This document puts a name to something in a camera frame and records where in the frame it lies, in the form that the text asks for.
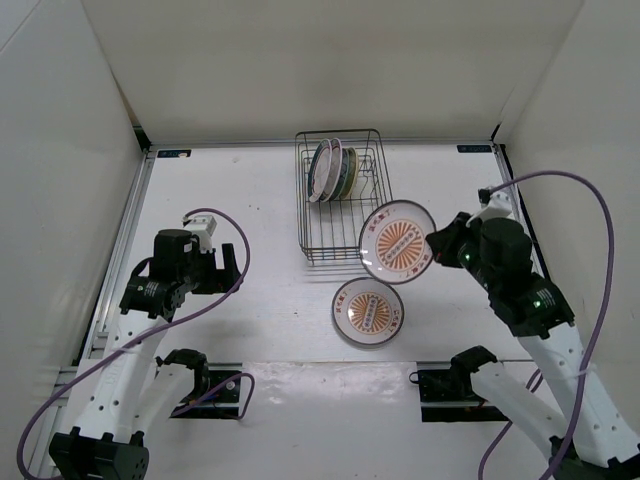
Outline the orange sunburst plate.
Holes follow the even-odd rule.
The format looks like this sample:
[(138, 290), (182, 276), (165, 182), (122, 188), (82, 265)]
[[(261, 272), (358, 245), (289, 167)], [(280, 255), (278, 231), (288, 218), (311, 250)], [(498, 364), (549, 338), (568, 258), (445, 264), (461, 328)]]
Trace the orange sunburst plate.
[(358, 277), (341, 285), (331, 303), (337, 333), (361, 348), (388, 344), (400, 332), (404, 303), (389, 285), (370, 277)]
[(411, 200), (393, 200), (374, 210), (359, 235), (359, 256), (366, 272), (387, 284), (421, 276), (434, 254), (426, 236), (436, 231), (430, 213)]

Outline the teal patterned plate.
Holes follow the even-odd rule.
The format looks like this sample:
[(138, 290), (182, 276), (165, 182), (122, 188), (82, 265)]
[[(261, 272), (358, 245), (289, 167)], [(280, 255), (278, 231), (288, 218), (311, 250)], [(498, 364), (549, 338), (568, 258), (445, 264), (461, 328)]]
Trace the teal patterned plate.
[(342, 150), (342, 160), (341, 160), (341, 169), (340, 169), (340, 175), (338, 178), (338, 183), (334, 189), (333, 195), (331, 197), (332, 200), (337, 200), (340, 198), (344, 187), (346, 185), (347, 179), (348, 179), (348, 175), (349, 175), (349, 171), (350, 171), (350, 158), (349, 158), (349, 153), (347, 152), (346, 149)]

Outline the white green rimmed plate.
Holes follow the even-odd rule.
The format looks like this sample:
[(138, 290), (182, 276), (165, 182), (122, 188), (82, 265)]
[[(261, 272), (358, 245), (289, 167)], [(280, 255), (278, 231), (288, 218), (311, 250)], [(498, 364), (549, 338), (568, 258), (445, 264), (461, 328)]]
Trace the white green rimmed plate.
[(324, 193), (331, 169), (331, 143), (323, 139), (312, 158), (308, 173), (308, 198), (311, 202), (319, 201)]

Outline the cream floral plate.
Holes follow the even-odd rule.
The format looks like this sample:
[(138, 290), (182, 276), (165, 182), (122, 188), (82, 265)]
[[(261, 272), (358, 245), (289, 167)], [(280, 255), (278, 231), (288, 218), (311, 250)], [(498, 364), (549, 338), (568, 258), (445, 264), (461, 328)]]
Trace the cream floral plate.
[(356, 184), (356, 178), (359, 170), (359, 155), (356, 150), (353, 147), (349, 147), (347, 149), (347, 153), (349, 158), (349, 172), (342, 192), (343, 199), (350, 197)]

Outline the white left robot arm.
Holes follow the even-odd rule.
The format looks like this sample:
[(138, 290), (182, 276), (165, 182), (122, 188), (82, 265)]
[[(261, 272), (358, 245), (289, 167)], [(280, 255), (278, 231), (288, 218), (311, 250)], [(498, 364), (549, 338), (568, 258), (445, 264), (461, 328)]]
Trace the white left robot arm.
[(119, 304), (111, 350), (79, 375), (97, 384), (70, 431), (54, 434), (49, 455), (63, 479), (142, 479), (149, 466), (148, 437), (156, 422), (214, 399), (226, 386), (211, 375), (205, 354), (156, 351), (178, 325), (187, 295), (227, 298), (247, 271), (234, 247), (222, 246), (216, 265), (209, 227), (159, 231), (153, 254), (131, 272)]

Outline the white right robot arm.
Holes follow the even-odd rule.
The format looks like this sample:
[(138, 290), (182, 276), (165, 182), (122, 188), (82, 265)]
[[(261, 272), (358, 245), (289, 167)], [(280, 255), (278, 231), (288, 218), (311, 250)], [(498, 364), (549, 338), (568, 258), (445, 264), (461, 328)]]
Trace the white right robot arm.
[(530, 355), (558, 404), (552, 409), (511, 377), (482, 346), (454, 356), (449, 387), (460, 399), (494, 405), (548, 462), (546, 479), (636, 479), (639, 436), (587, 364), (575, 316), (559, 288), (535, 273), (532, 241), (508, 218), (459, 213), (426, 237), (436, 263), (466, 270), (490, 308)]

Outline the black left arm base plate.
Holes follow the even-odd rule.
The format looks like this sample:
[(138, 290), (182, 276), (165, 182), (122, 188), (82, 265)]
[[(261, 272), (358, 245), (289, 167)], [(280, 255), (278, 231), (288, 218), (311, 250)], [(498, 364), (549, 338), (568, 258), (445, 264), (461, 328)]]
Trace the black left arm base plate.
[(233, 420), (246, 416), (256, 387), (255, 377), (231, 368), (208, 368), (207, 391), (186, 397), (172, 412), (171, 419)]

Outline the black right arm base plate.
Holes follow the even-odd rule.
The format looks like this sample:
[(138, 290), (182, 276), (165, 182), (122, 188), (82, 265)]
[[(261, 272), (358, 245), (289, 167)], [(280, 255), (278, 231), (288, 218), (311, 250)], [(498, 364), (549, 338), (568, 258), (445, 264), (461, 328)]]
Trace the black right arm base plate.
[(507, 418), (492, 404), (454, 385), (448, 363), (417, 362), (408, 374), (418, 389), (423, 423), (505, 423)]

